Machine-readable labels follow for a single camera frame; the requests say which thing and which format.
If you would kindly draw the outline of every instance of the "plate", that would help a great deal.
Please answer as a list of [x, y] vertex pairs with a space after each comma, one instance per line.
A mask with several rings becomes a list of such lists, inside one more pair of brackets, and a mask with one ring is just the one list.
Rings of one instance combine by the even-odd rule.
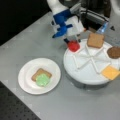
[[[45, 87], [39, 87], [31, 77], [35, 72], [43, 68], [52, 74], [50, 83]], [[54, 89], [60, 81], [61, 71], [59, 66], [52, 60], [47, 58], [38, 58], [26, 63], [20, 70], [18, 75], [18, 82], [20, 87], [30, 94], [44, 94]]]
[[110, 59], [107, 50], [112, 47], [104, 42], [100, 49], [87, 46], [87, 39], [81, 40], [80, 50], [71, 52], [66, 50], [64, 54], [64, 68], [75, 80], [87, 85], [101, 85], [109, 80], [101, 74], [108, 65], [119, 70], [119, 60]]

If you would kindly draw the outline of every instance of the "cheese slice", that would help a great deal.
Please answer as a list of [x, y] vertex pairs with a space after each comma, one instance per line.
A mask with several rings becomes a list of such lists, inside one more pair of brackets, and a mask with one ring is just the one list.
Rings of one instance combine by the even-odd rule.
[[101, 74], [110, 80], [114, 80], [118, 75], [120, 75], [120, 71], [112, 66], [107, 66]]

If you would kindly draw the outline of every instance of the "red toy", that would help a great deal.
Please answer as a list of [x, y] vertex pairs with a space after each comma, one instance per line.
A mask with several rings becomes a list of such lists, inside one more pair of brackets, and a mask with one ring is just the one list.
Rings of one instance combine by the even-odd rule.
[[72, 52], [76, 52], [80, 49], [80, 44], [77, 41], [70, 41], [67, 45], [69, 50], [71, 50]]

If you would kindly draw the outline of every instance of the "black cable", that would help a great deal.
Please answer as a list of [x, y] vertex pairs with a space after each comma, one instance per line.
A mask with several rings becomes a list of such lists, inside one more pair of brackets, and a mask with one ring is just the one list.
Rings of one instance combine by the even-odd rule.
[[88, 9], [89, 9], [89, 2], [90, 2], [90, 0], [87, 0], [85, 19], [87, 18], [87, 13], [88, 13]]
[[88, 11], [88, 12], [91, 13], [91, 14], [94, 14], [94, 15], [96, 15], [96, 16], [102, 18], [102, 19], [104, 19], [104, 20], [107, 21], [107, 22], [109, 22], [105, 17], [102, 17], [101, 15], [98, 15], [98, 14], [93, 13], [93, 12], [90, 12], [90, 11]]
[[89, 3], [90, 3], [90, 0], [87, 0], [85, 16], [84, 16], [84, 19], [83, 19], [83, 25], [87, 30], [89, 28], [88, 27], [88, 21], [87, 21], [87, 13], [88, 13], [88, 9], [89, 9]]

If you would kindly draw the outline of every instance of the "gray table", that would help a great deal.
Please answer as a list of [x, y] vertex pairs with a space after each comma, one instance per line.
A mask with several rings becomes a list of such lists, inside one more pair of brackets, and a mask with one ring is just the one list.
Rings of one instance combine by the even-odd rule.
[[[72, 85], [62, 62], [66, 46], [60, 38], [51, 38], [50, 21], [48, 13], [0, 47], [1, 82], [42, 120], [120, 120], [120, 78], [95, 91]], [[18, 73], [25, 63], [40, 57], [54, 60], [62, 77], [54, 90], [35, 96], [20, 88]]]

